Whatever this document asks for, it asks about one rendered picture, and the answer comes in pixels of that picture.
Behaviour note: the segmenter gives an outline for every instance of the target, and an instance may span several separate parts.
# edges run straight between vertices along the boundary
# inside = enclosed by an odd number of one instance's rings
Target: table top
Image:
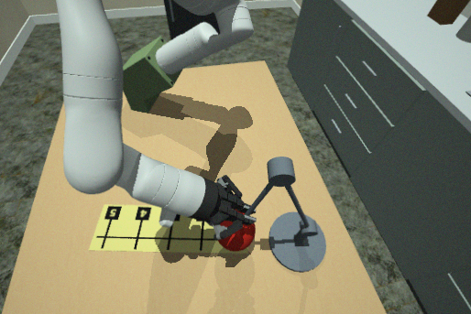
[[[456,37],[459,15],[439,25],[436,0],[335,0],[374,40],[471,132],[471,43]]]
[[[248,252],[227,255],[89,250],[105,204],[141,205],[123,189],[87,195],[63,174],[64,108],[29,216],[5,302],[20,313],[385,313],[265,61],[184,70],[152,114],[123,103],[123,140],[208,179],[228,175],[252,203],[268,183],[267,162],[293,160],[292,184],[321,226],[327,251],[305,273],[282,266],[268,245],[284,188],[257,207]]]

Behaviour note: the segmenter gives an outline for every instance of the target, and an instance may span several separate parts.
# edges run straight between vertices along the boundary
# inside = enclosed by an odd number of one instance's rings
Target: gray cylinder
[[[294,183],[294,166],[288,157],[275,157],[268,162],[268,181],[276,187]]]
[[[471,17],[469,17],[461,29],[458,30],[456,37],[465,42],[471,43]]]

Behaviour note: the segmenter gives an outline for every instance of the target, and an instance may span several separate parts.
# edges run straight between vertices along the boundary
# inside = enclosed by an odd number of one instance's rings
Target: wooden table
[[[322,263],[296,273],[271,253],[271,225],[296,211],[284,188],[258,206],[249,256],[90,251],[103,206],[139,202],[118,187],[87,195],[68,184],[62,107],[5,314],[385,313],[265,61],[184,70],[152,112],[133,112],[125,99],[125,143],[208,179],[226,174],[247,203],[268,183],[267,162],[291,158],[292,187],[325,234]]]

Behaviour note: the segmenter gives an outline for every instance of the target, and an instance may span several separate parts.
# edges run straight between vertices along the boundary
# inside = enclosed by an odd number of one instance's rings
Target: yellow mat
[[[111,252],[230,253],[214,239],[214,229],[208,223],[180,216],[170,228],[162,227],[159,223],[160,211],[160,207],[145,204],[104,205],[89,249]]]

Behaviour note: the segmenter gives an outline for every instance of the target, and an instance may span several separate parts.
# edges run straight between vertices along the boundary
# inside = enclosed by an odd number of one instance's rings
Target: white countertop
[[[471,43],[456,37],[466,22],[439,25],[436,0],[335,0],[471,133]]]

